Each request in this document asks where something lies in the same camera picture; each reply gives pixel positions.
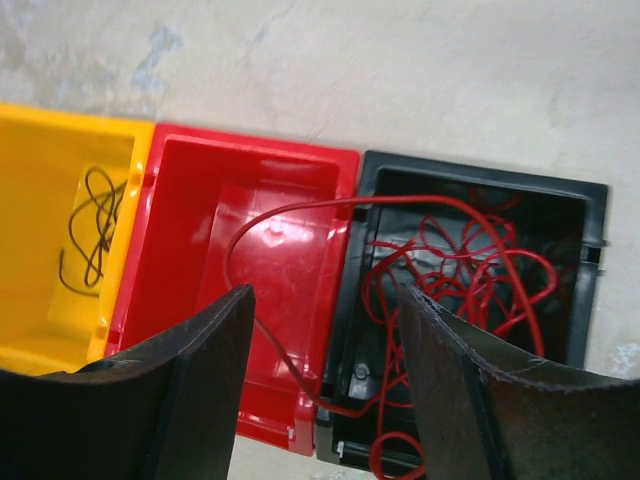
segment tangled red wire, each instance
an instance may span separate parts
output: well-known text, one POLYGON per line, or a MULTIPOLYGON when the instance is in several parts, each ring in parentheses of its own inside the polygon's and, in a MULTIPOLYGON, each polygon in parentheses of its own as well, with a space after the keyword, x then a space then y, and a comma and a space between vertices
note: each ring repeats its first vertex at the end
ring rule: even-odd
MULTIPOLYGON (((256 318, 256 326, 275 348, 283 362, 287 365, 291 375, 299 384, 300 389, 308 397, 323 409, 338 415, 351 418, 360 418, 365 415, 377 403, 377 438, 370 450, 369 466, 371 471, 379 479, 386 479, 382 467, 383 443, 390 439, 399 439, 407 442, 420 455, 420 444, 411 435, 404 432, 384 432, 385 406, 396 408, 412 408, 410 403, 393 402, 387 398, 389 391, 403 384, 408 386, 408 376, 404 370, 404 357, 402 347, 398 341, 398 314, 396 309, 389 305, 388 294, 384 289, 384 278, 388 277, 393 286, 394 294, 399 286, 396 274, 392 268, 394 264, 403 266, 414 278, 413 284, 438 302, 446 298, 459 299, 460 307, 457 315, 465 318, 470 323, 487 330, 489 328, 489 311, 497 307, 504 316, 504 321, 492 330, 492 333, 505 337, 518 323, 526 322, 533 340, 534 350, 537 355, 544 356, 544 344, 542 333, 538 325, 533 305, 550 295, 557 285, 557 274, 554 267, 543 257, 528 250, 517 247, 516 230, 512 223, 496 215, 513 206, 511 202, 505 208, 493 208, 492 213, 481 213, 469 204, 451 197, 442 195, 406 195, 406 196, 377 196, 345 198, 338 200, 319 201, 285 205, 265 212, 245 224, 230 239, 223 259, 223 275, 228 288, 232 288, 233 281, 230 274, 231 255, 240 239, 255 225, 271 218, 294 210, 311 208, 339 208, 353 207, 355 205, 391 205, 391 204, 438 204, 454 207, 471 217, 465 225, 460 244, 457 245, 453 238, 445 231, 440 223, 432 216, 427 216, 420 223, 418 233, 404 245, 393 242, 374 241, 370 245, 374 248, 385 248, 392 253, 382 258, 368 272, 361 283, 361 297, 365 310, 371 320, 385 326, 387 347, 385 353, 385 367, 380 391, 371 397, 360 409, 351 410, 334 405, 320 398, 318 392, 311 388, 303 374, 293 364, 286 350, 271 330, 256 318), (430 245, 427 229, 431 228, 436 235, 447 244, 447 251, 430 245), (486 235, 489 245, 473 250, 472 244, 481 235, 486 235), (420 252, 427 252, 431 256, 440 259, 440 265, 433 271, 423 273, 416 266, 414 259, 420 252), (513 258, 527 257, 538 262, 546 270, 547 286, 540 292, 529 296, 520 279, 518 271, 513 264, 513 258), (447 272, 447 265, 455 263, 453 273, 447 272), (506 285, 511 295, 511 305, 505 304, 505 299, 499 295, 497 288, 506 285), (372 297, 375 293, 379 306, 376 309, 372 305, 372 297)), ((400 477, 403 480, 413 480, 425 474, 425 467, 421 466, 400 477)))

